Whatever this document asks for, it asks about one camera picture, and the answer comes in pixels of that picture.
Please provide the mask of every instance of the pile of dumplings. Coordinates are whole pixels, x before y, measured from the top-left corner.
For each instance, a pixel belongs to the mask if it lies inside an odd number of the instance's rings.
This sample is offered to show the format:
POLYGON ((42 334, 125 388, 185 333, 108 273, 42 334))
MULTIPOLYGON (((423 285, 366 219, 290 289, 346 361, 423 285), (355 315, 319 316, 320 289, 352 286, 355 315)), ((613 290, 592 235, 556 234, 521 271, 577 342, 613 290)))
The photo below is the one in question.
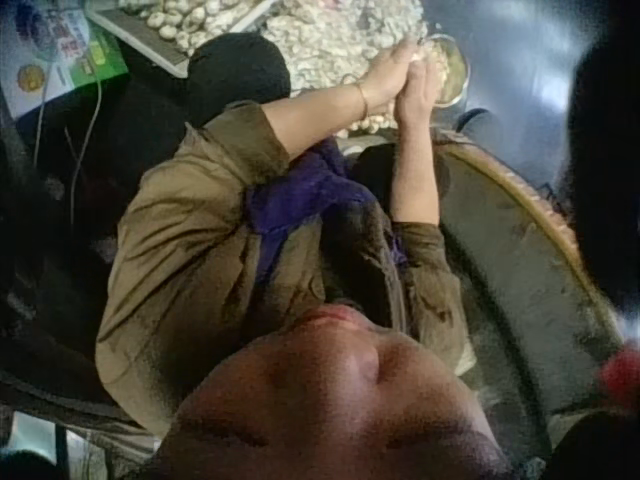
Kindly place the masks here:
MULTIPOLYGON (((122 9, 144 19, 160 37, 191 56, 200 45, 228 31, 260 0, 119 2, 122 9)), ((406 35, 425 38, 428 32, 421 0, 280 0, 267 14, 260 33, 282 52, 291 72, 292 90, 298 95, 354 83, 380 50, 406 35)), ((427 43, 420 56, 428 48, 427 43)), ((386 115, 356 122, 350 130, 376 133, 397 127, 390 106, 386 115)), ((339 133, 348 135, 347 130, 339 133)))
POLYGON ((175 42, 188 56, 203 43, 227 32, 245 17, 259 0, 119 0, 125 12, 137 15, 158 31, 163 40, 175 42))

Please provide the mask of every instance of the lips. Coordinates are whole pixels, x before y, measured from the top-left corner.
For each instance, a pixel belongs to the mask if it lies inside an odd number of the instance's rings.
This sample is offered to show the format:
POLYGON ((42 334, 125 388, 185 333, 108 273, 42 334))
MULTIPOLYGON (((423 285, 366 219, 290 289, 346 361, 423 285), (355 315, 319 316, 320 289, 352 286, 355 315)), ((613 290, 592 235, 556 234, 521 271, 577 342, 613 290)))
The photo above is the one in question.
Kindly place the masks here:
POLYGON ((303 326, 335 324, 354 330, 373 330, 374 324, 357 310, 345 305, 323 305, 305 313, 293 325, 293 329, 303 326))

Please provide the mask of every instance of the purple scarf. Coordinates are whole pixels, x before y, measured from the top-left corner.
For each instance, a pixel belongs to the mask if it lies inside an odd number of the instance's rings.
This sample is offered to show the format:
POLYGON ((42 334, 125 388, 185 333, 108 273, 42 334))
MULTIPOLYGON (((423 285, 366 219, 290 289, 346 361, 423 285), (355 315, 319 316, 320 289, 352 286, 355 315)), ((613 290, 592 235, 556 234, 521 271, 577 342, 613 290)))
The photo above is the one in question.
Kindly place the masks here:
MULTIPOLYGON (((346 158, 333 138, 307 150, 284 177, 250 189, 245 207, 249 225, 262 236, 256 285, 269 280, 293 230, 331 207, 374 202, 376 198, 365 186, 347 178, 346 158)), ((403 261, 395 240, 392 252, 396 263, 403 261)))

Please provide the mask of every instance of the metal bowl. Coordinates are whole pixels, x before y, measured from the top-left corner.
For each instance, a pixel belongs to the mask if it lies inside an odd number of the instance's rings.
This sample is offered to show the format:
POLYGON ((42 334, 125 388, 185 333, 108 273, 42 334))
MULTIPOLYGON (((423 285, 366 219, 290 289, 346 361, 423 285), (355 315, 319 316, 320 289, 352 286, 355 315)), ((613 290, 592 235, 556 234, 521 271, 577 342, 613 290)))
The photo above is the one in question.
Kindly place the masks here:
POLYGON ((440 45, 447 55, 449 61, 449 76, 442 89, 440 98, 436 102, 437 108, 447 108, 455 105, 464 96, 469 86, 469 78, 471 77, 471 66, 466 57, 460 51, 458 43, 449 35, 437 33, 428 36, 424 40, 427 42, 435 42, 440 45))

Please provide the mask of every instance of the cable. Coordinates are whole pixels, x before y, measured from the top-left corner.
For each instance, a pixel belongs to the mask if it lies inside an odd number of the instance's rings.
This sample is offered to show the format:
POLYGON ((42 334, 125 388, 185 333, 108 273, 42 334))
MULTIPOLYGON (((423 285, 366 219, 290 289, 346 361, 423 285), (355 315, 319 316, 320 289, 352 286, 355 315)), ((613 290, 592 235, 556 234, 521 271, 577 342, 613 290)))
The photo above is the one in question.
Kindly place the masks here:
POLYGON ((44 80, 44 86, 42 87, 42 101, 40 102, 40 111, 38 113, 38 123, 36 126, 36 145, 33 149, 33 166, 38 167, 38 154, 40 153, 40 139, 42 137, 42 124, 44 123, 44 107, 47 104, 47 91, 49 90, 49 80, 51 80, 51 74, 53 73, 53 64, 55 58, 49 61, 47 67, 47 77, 44 80))
POLYGON ((78 183, 78 175, 80 174, 82 161, 84 160, 84 156, 87 153, 87 147, 89 145, 89 140, 91 139, 91 133, 93 132, 93 127, 95 126, 98 114, 100 113, 100 107, 102 105, 102 81, 100 80, 100 75, 98 75, 98 68, 93 63, 93 58, 91 57, 90 50, 87 51, 86 58, 89 62, 89 66, 91 67, 91 73, 96 77, 96 86, 98 87, 98 100, 96 101, 96 107, 93 111, 91 121, 89 122, 87 133, 84 136, 84 142, 82 143, 82 148, 80 149, 80 155, 78 156, 78 161, 76 162, 76 168, 73 172, 73 177, 71 178, 71 192, 69 194, 69 221, 71 224, 71 228, 73 228, 75 222, 76 185, 78 183))

